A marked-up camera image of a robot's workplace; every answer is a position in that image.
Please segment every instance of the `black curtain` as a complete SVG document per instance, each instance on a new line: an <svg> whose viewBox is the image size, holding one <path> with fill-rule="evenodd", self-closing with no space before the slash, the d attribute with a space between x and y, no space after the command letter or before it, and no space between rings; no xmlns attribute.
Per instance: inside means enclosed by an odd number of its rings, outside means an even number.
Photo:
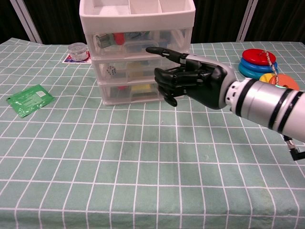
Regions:
<svg viewBox="0 0 305 229"><path fill-rule="evenodd" d="M305 0L259 0L245 41L305 42Z"/></svg>
<svg viewBox="0 0 305 229"><path fill-rule="evenodd" d="M194 0L194 3L192 43L236 41L247 0Z"/></svg>
<svg viewBox="0 0 305 229"><path fill-rule="evenodd" d="M14 37L29 41L10 0L1 0L0 6L0 43Z"/></svg>
<svg viewBox="0 0 305 229"><path fill-rule="evenodd" d="M44 44L86 43L79 16L80 0L24 0Z"/></svg>

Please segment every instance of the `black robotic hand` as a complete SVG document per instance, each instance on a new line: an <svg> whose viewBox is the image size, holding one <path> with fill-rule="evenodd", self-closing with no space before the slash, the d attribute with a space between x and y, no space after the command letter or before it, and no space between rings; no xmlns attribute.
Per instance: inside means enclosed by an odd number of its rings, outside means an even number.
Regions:
<svg viewBox="0 0 305 229"><path fill-rule="evenodd" d="M220 63L159 47L148 47L146 51L180 64L179 67L168 70L154 70L158 90L167 103L177 106L175 97L188 95L212 109L221 109L225 106L227 88L224 92L223 83L232 83L233 79L225 80L228 72Z"/></svg>

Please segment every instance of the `green packet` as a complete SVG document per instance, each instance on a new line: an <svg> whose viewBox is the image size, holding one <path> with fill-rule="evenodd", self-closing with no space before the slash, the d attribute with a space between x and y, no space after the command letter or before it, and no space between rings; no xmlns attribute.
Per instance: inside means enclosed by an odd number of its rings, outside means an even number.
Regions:
<svg viewBox="0 0 305 229"><path fill-rule="evenodd" d="M21 118L24 118L54 100L55 98L39 84L13 94L6 99Z"/></svg>

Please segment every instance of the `yellow object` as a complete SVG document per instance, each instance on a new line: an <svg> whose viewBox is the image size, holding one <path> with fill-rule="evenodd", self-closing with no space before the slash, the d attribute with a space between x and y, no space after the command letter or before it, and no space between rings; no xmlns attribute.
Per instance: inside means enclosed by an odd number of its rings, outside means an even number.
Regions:
<svg viewBox="0 0 305 229"><path fill-rule="evenodd" d="M275 75L274 73L265 73L264 75L261 76L261 78L259 78L259 80L268 83L274 75Z"/></svg>
<svg viewBox="0 0 305 229"><path fill-rule="evenodd" d="M127 70L129 73L129 78L142 78L143 71L141 71L142 65L138 62L132 62L127 64Z"/></svg>
<svg viewBox="0 0 305 229"><path fill-rule="evenodd" d="M149 93L152 92L152 86L150 84L133 85L131 88L131 94Z"/></svg>

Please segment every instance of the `tablecloth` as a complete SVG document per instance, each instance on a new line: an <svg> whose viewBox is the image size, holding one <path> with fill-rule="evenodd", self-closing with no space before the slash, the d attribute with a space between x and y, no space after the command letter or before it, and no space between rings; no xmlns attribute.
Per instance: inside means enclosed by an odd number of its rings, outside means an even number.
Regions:
<svg viewBox="0 0 305 229"><path fill-rule="evenodd" d="M298 42L192 44L231 65L277 57L305 89ZM66 45L0 45L1 228L305 228L305 160L281 136L187 97L103 106L93 67ZM6 98L41 84L56 101L19 118ZM301 142L297 145L304 150Z"/></svg>

